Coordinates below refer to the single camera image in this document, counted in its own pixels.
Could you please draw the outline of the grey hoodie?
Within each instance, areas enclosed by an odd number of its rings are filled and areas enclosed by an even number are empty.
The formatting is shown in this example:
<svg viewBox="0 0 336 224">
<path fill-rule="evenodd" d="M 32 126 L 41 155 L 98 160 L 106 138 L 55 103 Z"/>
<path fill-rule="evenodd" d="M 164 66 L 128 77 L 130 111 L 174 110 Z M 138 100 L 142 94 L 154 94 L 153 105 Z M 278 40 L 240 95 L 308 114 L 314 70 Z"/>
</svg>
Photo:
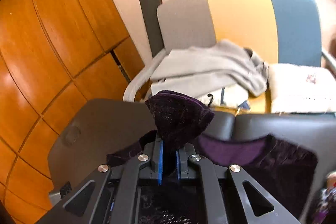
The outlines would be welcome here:
<svg viewBox="0 0 336 224">
<path fill-rule="evenodd" d="M 170 90 L 199 98 L 238 84 L 259 97 L 267 89 L 268 64 L 252 49 L 227 39 L 208 48 L 162 49 L 127 86 L 123 100 L 133 102 L 148 81 L 153 84 L 152 94 Z"/>
</svg>

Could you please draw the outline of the wooden cabinet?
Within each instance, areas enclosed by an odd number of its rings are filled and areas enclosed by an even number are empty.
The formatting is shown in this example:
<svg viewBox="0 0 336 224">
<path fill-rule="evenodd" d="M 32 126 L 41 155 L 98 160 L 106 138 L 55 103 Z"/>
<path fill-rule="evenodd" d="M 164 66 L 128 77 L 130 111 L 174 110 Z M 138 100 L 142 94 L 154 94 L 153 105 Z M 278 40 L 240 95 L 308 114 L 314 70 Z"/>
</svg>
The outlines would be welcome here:
<svg viewBox="0 0 336 224">
<path fill-rule="evenodd" d="M 1 0 L 1 205 L 51 208 L 47 157 L 88 100 L 121 100 L 143 68 L 113 0 Z"/>
</svg>

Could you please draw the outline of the grey yellow blue sofa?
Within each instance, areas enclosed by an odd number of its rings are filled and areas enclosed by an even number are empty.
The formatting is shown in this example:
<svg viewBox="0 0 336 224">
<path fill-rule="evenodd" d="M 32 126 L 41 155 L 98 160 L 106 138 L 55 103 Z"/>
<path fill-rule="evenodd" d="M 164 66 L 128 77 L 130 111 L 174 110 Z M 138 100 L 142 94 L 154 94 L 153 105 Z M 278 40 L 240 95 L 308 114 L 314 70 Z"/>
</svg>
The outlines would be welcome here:
<svg viewBox="0 0 336 224">
<path fill-rule="evenodd" d="M 167 52 L 208 48 L 227 39 L 255 51 L 268 69 L 271 64 L 322 67 L 314 0 L 169 0 L 159 6 L 157 17 Z M 196 99 L 237 111 L 272 113 L 268 81 L 259 97 L 234 84 Z"/>
</svg>

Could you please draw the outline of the dark purple velvet garment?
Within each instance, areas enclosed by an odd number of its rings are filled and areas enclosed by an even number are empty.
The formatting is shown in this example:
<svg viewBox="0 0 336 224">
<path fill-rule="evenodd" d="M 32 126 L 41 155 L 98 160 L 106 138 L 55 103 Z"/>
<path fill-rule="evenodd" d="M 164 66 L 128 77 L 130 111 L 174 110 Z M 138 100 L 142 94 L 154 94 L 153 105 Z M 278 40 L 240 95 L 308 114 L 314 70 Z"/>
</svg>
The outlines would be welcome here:
<svg viewBox="0 0 336 224">
<path fill-rule="evenodd" d="M 156 136 L 162 138 L 165 148 L 179 149 L 192 143 L 197 153 L 214 164 L 240 165 L 296 218 L 301 215 L 318 163 L 313 152 L 271 134 L 251 141 L 223 141 L 206 136 L 204 131 L 215 114 L 207 105 L 185 94 L 164 90 L 145 104 L 153 115 L 156 130 L 108 154 L 109 166 L 125 164 L 140 155 Z"/>
</svg>

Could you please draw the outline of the black rolled mat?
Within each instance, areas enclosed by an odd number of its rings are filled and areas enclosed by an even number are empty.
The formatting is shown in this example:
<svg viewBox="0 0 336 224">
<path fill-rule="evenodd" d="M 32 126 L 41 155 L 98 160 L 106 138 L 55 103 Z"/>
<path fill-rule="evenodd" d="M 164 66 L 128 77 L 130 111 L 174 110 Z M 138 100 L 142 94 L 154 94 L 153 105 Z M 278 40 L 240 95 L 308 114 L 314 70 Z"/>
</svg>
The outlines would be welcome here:
<svg viewBox="0 0 336 224">
<path fill-rule="evenodd" d="M 157 17 L 157 9 L 162 0 L 139 0 L 143 21 L 150 45 L 151 55 L 155 57 L 163 48 L 163 38 Z"/>
</svg>

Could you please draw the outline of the white embroidered cushion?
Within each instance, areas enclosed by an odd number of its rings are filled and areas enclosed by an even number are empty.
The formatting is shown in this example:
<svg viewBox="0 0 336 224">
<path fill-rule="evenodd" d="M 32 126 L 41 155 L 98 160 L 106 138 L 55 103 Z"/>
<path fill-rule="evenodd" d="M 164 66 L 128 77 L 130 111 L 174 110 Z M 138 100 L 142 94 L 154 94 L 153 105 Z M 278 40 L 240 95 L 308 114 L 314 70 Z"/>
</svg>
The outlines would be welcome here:
<svg viewBox="0 0 336 224">
<path fill-rule="evenodd" d="M 335 78 L 325 68 L 271 64 L 272 113 L 335 113 Z"/>
</svg>

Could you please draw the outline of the leopard print purple-dotted garment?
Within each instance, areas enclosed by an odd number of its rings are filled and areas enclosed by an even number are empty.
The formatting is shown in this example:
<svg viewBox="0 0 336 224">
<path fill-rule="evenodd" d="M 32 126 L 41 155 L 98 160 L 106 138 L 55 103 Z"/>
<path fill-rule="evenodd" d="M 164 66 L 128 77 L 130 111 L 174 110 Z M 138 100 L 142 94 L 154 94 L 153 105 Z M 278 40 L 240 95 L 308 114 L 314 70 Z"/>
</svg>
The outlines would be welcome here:
<svg viewBox="0 0 336 224">
<path fill-rule="evenodd" d="M 326 188 L 321 190 L 313 223 L 335 223 L 335 170 L 326 176 Z"/>
</svg>

